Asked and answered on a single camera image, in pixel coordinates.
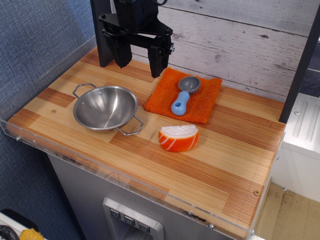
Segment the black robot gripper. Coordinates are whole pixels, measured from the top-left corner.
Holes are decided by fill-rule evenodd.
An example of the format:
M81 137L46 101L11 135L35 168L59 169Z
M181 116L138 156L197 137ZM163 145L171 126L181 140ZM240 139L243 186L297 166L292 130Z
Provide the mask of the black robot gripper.
M114 61L123 68L132 60L131 45L148 48L151 76L159 77L174 51L173 30L158 19L158 7L167 2L115 0L113 3L115 13L101 13L99 21Z

